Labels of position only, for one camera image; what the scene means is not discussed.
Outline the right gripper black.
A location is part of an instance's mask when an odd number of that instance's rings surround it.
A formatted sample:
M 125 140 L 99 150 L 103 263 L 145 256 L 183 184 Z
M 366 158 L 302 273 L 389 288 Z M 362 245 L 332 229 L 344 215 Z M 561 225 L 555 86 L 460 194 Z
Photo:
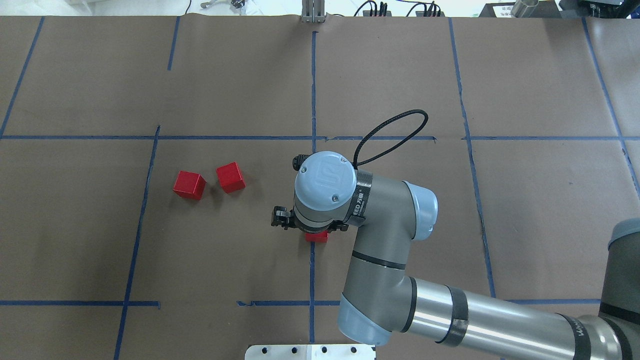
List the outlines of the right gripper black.
M 282 227 L 285 230 L 298 229 L 307 234 L 320 234 L 324 231 L 347 231 L 349 225 L 343 221 L 333 219 L 325 222 L 303 221 L 302 215 L 297 215 L 294 209 L 288 210 L 284 206 L 275 206 L 272 210 L 270 225 Z

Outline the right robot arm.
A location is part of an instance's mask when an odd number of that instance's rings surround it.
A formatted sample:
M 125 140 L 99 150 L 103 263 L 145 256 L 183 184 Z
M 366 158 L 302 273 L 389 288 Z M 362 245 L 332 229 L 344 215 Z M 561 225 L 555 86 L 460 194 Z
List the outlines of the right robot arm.
M 271 224 L 308 234 L 357 228 L 338 327 L 345 337 L 384 346 L 393 332 L 509 360 L 639 358 L 639 219 L 619 222 L 596 316 L 568 316 L 435 284 L 406 274 L 413 243 L 438 216 L 434 192 L 359 170 L 336 152 L 300 154 L 291 210 Z

